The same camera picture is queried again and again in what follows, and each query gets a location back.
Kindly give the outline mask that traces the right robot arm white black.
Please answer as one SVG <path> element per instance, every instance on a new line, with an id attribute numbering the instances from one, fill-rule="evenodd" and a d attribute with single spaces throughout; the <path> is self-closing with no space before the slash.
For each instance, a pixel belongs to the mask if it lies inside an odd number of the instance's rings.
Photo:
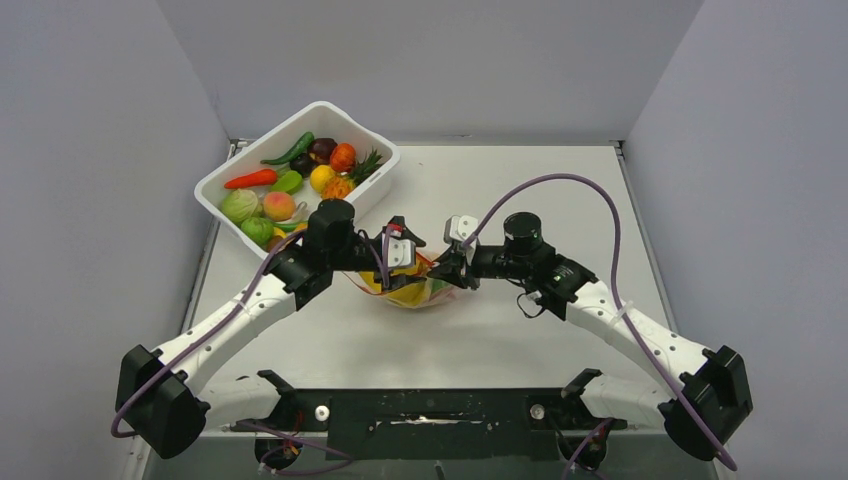
<path id="1" fill-rule="evenodd" d="M 624 380 L 584 371 L 563 391 L 568 422 L 585 427 L 611 418 L 660 428 L 696 459 L 725 459 L 727 441 L 753 410 L 739 353 L 688 340 L 620 300 L 592 271 L 545 242 L 541 220 L 532 213 L 510 215 L 500 245 L 473 239 L 479 225 L 467 215 L 447 220 L 448 248 L 430 277 L 471 290 L 484 279 L 514 283 L 540 312 L 592 333 L 650 377 Z"/>

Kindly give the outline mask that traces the clear zip bag red zipper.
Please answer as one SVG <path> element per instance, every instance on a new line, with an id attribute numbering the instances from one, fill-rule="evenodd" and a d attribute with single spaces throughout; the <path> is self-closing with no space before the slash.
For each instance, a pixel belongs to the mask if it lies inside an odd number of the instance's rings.
<path id="1" fill-rule="evenodd" d="M 400 269 L 398 273 L 422 278 L 423 282 L 405 285 L 394 291 L 384 292 L 381 284 L 375 280 L 375 272 L 345 272 L 346 278 L 361 292 L 391 305 L 403 309 L 421 309 L 434 307 L 452 302 L 459 298 L 461 291 L 442 280 L 430 279 L 425 276 L 433 266 L 437 254 L 429 249 L 416 253 L 414 267 Z"/>

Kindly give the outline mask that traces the yellow banana bunch toy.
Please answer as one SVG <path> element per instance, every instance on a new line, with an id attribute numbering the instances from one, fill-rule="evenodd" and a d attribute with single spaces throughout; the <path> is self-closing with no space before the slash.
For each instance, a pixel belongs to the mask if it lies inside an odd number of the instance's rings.
<path id="1" fill-rule="evenodd" d="M 431 267 L 431 263 L 427 260 L 418 259 L 416 265 L 408 269 L 395 270 L 397 274 L 423 275 L 427 274 Z M 362 292 L 384 300 L 394 306 L 406 309 L 424 308 L 434 304 L 434 283 L 427 278 L 426 282 L 413 284 L 400 290 L 390 292 L 386 295 L 381 294 L 381 287 L 374 281 L 375 272 L 360 272 L 352 274 L 349 279 Z"/>

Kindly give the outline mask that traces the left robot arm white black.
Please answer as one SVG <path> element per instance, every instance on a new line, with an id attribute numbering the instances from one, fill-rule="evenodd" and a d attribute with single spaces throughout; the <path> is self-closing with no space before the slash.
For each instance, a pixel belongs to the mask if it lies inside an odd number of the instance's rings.
<path id="1" fill-rule="evenodd" d="M 206 386 L 235 354 L 276 322 L 328 289 L 337 272 L 372 272 L 399 288 L 411 282 L 392 270 L 415 265 L 426 243 L 395 216 L 368 239 L 354 226 L 355 209 L 345 200 L 319 203 L 306 228 L 279 241 L 251 281 L 192 331 L 149 350 L 137 345 L 120 363 L 111 433 L 143 439 L 161 458 L 173 458 L 209 427 L 269 416 L 281 383 L 272 375 L 250 375 L 237 389 L 236 414 Z"/>

